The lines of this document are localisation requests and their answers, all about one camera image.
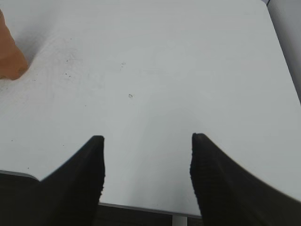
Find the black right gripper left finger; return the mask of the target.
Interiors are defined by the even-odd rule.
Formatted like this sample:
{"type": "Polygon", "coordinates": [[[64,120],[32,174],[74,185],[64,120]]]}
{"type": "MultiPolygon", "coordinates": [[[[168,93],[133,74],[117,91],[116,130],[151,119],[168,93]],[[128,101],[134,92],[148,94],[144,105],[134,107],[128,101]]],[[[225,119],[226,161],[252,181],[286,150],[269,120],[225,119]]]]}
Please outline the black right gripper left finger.
{"type": "Polygon", "coordinates": [[[39,181],[0,172],[2,226],[90,226],[105,178],[104,137],[91,137],[68,161],[39,181]]]}

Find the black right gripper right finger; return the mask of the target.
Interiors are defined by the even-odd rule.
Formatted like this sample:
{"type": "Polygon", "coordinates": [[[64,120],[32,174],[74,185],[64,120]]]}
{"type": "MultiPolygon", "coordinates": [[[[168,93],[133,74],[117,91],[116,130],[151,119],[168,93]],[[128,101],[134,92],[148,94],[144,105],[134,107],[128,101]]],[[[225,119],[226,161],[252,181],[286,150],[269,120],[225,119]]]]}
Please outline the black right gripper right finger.
{"type": "Polygon", "coordinates": [[[206,226],[299,226],[301,203],[264,183],[203,133],[192,135],[190,178],[206,226]]]}

